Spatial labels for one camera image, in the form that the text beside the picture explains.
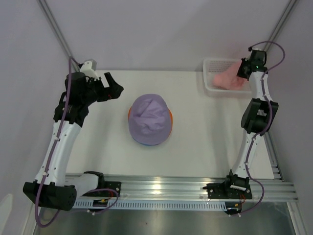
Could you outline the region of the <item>pink bucket hat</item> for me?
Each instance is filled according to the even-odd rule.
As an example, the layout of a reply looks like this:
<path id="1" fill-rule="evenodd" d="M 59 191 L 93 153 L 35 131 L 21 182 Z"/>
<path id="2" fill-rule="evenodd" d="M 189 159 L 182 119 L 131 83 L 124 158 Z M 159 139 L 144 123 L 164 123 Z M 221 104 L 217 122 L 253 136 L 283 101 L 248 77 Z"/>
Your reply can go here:
<path id="1" fill-rule="evenodd" d="M 237 76 L 241 63 L 241 61 L 235 62 L 226 71 L 216 74 L 213 79 L 213 85 L 226 90 L 241 90 L 248 82 L 247 79 Z"/>

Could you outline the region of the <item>purple bucket hat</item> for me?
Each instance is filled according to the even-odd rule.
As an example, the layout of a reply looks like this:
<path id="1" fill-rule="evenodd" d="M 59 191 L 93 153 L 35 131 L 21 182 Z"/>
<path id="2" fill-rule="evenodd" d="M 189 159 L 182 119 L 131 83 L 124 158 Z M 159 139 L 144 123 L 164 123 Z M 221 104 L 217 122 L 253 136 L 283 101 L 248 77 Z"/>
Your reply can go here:
<path id="1" fill-rule="evenodd" d="M 159 144 L 168 139 L 171 131 L 169 108 L 158 94 L 144 94 L 132 104 L 129 132 L 141 143 Z"/>

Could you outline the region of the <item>orange bucket hat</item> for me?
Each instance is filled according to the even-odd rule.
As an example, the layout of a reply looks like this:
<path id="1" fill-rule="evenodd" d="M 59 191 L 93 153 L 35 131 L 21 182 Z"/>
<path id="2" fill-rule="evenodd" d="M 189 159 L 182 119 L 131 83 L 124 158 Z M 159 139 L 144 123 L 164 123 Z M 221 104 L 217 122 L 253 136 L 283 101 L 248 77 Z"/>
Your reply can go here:
<path id="1" fill-rule="evenodd" d="M 129 108 L 129 111 L 128 111 L 128 121 L 130 120 L 130 114 L 131 114 L 131 109 L 132 109 L 132 106 Z M 170 120 L 171 120 L 171 131 L 169 133 L 169 136 L 168 138 L 170 137 L 171 133 L 172 133 L 172 130 L 173 130 L 173 114 L 171 112 L 171 110 L 169 109 L 169 115 L 170 115 Z"/>

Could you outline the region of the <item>blue bucket hat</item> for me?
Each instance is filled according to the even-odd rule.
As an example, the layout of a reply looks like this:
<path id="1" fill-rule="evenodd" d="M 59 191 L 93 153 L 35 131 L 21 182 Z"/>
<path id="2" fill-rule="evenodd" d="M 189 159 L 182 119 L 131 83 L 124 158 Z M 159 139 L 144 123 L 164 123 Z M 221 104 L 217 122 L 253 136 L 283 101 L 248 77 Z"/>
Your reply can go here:
<path id="1" fill-rule="evenodd" d="M 139 144 L 141 144 L 143 146 L 156 146 L 156 145 L 158 145 L 158 144 L 147 144 L 147 143 L 140 143 L 140 142 L 139 142 Z"/>

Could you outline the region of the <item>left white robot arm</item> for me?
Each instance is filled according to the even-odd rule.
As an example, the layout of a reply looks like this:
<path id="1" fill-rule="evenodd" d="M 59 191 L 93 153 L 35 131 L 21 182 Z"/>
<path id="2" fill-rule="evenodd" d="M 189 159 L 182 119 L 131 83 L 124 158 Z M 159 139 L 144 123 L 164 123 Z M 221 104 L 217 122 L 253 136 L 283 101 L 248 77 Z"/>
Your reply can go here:
<path id="1" fill-rule="evenodd" d="M 43 164 L 33 182 L 23 186 L 24 194 L 36 208 L 69 211 L 80 196 L 118 197 L 119 182 L 106 182 L 103 173 L 86 171 L 70 183 L 66 182 L 66 169 L 75 140 L 80 133 L 89 106 L 120 97 L 124 88 L 106 72 L 108 83 L 83 72 L 74 72 L 65 79 L 66 90 L 61 94 L 54 111 L 51 142 Z"/>

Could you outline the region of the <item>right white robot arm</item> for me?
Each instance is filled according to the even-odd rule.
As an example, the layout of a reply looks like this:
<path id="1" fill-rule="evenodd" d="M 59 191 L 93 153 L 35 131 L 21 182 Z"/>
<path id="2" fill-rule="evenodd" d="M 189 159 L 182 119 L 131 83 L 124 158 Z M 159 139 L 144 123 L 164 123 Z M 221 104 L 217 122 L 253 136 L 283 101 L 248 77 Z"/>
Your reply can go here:
<path id="1" fill-rule="evenodd" d="M 267 53 L 252 47 L 249 51 L 250 56 L 242 59 L 237 75 L 248 80 L 252 99 L 241 119 L 244 133 L 238 159 L 223 185 L 226 199 L 239 199 L 241 195 L 246 199 L 252 198 L 249 169 L 258 143 L 270 129 L 279 107 L 269 94 Z"/>

